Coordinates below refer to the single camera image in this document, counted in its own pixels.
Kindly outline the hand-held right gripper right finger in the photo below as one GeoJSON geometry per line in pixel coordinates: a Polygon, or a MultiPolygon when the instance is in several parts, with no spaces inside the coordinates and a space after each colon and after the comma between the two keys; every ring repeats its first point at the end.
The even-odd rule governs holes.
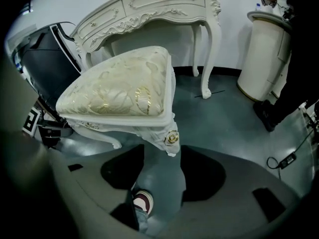
{"type": "Polygon", "coordinates": [[[206,201],[221,189],[226,180],[222,164],[188,145],[181,147],[180,167],[186,184],[183,201],[206,201]]]}

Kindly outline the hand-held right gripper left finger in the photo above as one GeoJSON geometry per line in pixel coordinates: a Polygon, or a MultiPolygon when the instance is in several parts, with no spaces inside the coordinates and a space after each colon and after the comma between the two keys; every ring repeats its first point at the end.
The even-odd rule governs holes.
{"type": "Polygon", "coordinates": [[[105,162],[101,176],[113,188],[131,190],[144,166],[144,145],[140,144],[105,162]]]}

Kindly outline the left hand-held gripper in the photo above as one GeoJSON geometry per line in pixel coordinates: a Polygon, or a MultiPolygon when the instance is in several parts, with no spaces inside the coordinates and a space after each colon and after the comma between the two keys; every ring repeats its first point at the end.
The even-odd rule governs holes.
{"type": "Polygon", "coordinates": [[[46,120],[43,111],[37,108],[31,108],[22,130],[48,148],[54,147],[61,138],[69,137],[73,133],[73,129],[66,122],[46,120]]]}

